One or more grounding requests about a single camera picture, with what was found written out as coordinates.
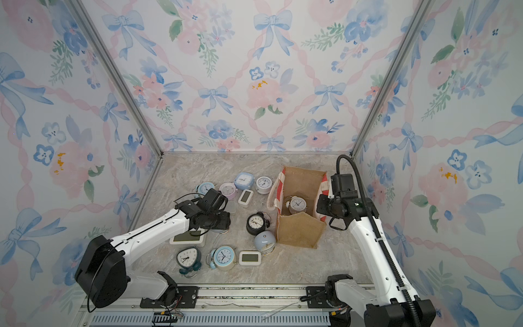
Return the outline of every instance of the teal alarm clock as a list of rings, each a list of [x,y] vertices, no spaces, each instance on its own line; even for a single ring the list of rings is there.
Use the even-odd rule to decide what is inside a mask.
[[[201,268],[201,253],[195,247],[189,247],[181,250],[176,255],[176,262],[181,266],[180,274],[187,278],[193,278],[196,274],[188,277],[187,274],[190,272],[197,272]]]
[[[236,185],[236,188],[240,190],[251,189],[254,185],[254,175],[241,172],[234,179],[234,185]]]

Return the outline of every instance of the bag handle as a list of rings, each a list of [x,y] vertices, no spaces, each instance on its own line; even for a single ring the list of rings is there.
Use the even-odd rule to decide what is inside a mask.
[[[274,198],[274,201],[272,202],[274,205],[273,206],[270,206],[270,199],[272,198],[272,195],[274,193],[274,190],[278,188],[278,185],[280,184],[280,179],[281,179],[281,172],[278,174],[278,178],[276,179],[276,181],[274,182],[274,184],[272,185],[272,188],[270,189],[270,192],[269,192],[269,197],[267,198],[267,210],[274,210],[276,209],[276,198]]]

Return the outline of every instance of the clock face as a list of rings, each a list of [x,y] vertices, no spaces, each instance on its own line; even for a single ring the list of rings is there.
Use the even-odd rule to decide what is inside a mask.
[[[252,182],[252,180],[253,180],[252,175],[240,174],[236,178],[236,183],[238,185],[247,186],[247,185],[249,185]]]
[[[205,195],[212,188],[214,188],[214,185],[212,183],[210,183],[210,182],[202,183],[198,187],[198,193]]]
[[[232,183],[223,184],[220,186],[220,191],[223,195],[227,196],[233,194],[236,191],[236,187]]]
[[[272,181],[268,177],[260,177],[257,185],[259,188],[269,188],[272,186]]]
[[[198,257],[198,250],[194,247],[183,250],[176,256],[178,264],[184,268],[192,267]]]
[[[252,229],[260,229],[264,225],[263,218],[260,216],[252,216],[249,218],[249,226]]]
[[[226,264],[227,262],[232,260],[231,250],[227,248],[219,249],[218,253],[216,254],[216,259],[219,263]]]
[[[302,211],[307,207],[307,202],[302,198],[293,198],[291,200],[291,207],[296,211]]]

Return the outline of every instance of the floral wallpaper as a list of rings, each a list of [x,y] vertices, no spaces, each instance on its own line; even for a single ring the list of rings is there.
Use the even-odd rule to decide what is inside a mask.
[[[348,151],[418,1],[83,4],[165,151]]]
[[[521,1],[435,0],[359,153],[433,326],[523,325],[521,17]]]
[[[0,325],[70,325],[87,244],[127,231],[158,157],[61,0],[0,3]]]

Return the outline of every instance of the black alarm clock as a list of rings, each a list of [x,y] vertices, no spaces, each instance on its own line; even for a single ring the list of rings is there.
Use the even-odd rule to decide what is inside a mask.
[[[247,232],[251,235],[256,236],[265,231],[269,226],[270,222],[265,219],[263,212],[258,211],[247,218]]]

